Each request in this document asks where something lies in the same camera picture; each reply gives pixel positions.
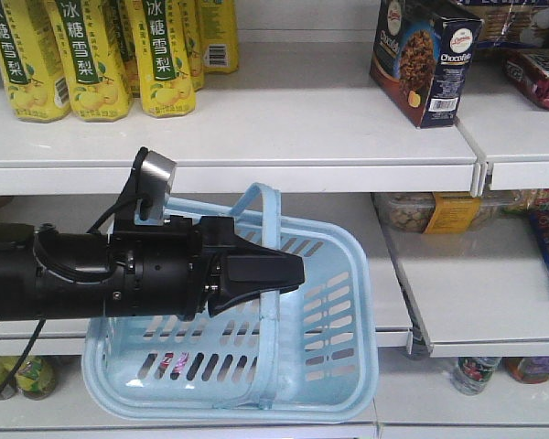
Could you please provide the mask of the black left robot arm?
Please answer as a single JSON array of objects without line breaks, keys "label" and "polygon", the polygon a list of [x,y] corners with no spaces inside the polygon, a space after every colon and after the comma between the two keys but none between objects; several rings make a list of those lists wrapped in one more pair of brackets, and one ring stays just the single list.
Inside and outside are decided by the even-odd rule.
[{"label": "black left robot arm", "polygon": [[305,281],[299,256],[236,234],[230,217],[114,223],[110,235],[0,223],[0,322],[216,316]]}]

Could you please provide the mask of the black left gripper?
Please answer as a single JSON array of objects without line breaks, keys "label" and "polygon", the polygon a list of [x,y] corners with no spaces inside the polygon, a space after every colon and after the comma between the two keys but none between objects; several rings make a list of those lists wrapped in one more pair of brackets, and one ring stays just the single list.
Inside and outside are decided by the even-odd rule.
[{"label": "black left gripper", "polygon": [[301,257],[236,236],[230,217],[171,216],[162,225],[116,219],[109,243],[116,270],[107,316],[217,316],[305,282]]}]

